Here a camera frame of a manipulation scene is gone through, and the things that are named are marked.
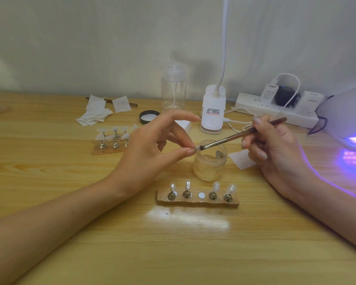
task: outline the clear jar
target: clear jar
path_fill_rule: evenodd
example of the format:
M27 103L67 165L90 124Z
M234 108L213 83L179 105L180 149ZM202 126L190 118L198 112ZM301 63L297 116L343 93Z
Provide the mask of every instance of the clear jar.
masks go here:
M204 140L200 145L208 145L215 140ZM217 145L206 150L197 150L192 169L195 175L205 181L218 180L223 173L227 161L227 149Z
M162 112L171 108L185 108L186 84L186 71L183 65L172 63L165 67L165 73L161 78Z

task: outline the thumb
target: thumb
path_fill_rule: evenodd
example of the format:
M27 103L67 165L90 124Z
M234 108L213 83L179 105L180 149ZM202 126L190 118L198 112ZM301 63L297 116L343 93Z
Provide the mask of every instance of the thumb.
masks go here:
M256 130L266 138L266 141L269 142L269 145L274 147L283 145L284 140L280 134L278 134L275 127L268 121L265 121L258 116L253 116L252 123L253 127L256 128Z
M192 156L195 154L195 149L193 148L179 148L179 149L175 149L174 151L170 152L170 153L166 153L166 154L161 154L161 164L166 167L166 166L170 166L176 162L178 162L179 160L182 160L186 157Z

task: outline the clear plastic bottle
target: clear plastic bottle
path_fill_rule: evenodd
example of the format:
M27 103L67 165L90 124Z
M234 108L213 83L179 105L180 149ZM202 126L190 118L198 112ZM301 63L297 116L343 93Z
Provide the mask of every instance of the clear plastic bottle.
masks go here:
M162 112L171 108L184 109L186 99L186 71L183 65L171 63L165 66L161 78Z

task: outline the brown brush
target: brown brush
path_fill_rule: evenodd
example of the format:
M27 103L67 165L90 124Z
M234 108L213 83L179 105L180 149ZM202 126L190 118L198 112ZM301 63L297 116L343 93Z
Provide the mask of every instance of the brown brush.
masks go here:
M280 119L273 120L273 121L271 121L271 122L269 122L269 123L274 126L274 125L278 125L278 124L284 123L284 122L286 122L286 121L287 121L287 118L286 118L286 117L282 117L282 118L280 118ZM250 129L248 129L248 130L245 130L245 131L243 131L243 132L240 132L240 133L237 133L237 134L235 134L235 135L229 136L229 137L227 137L227 138L221 139L221 140L216 141L216 142L214 142L214 143L211 143L211 144L208 144L208 145L205 145L205 146L200 145L200 146L199 146L199 150L202 151L202 150L204 150L204 149L208 149L208 148L211 148L211 147L213 147L213 146L217 146L217 145L226 143L226 142L228 142L228 141L232 141L232 140L235 140L235 139L244 137L244 136L248 136L248 135L253 134L253 133L257 133L257 130L252 127L252 128L250 128Z

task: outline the label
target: label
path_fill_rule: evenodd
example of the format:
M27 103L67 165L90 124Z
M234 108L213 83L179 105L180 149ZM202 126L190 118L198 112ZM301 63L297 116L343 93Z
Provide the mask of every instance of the label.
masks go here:
M220 110L218 110L218 109L207 109L206 115L219 116L220 115Z

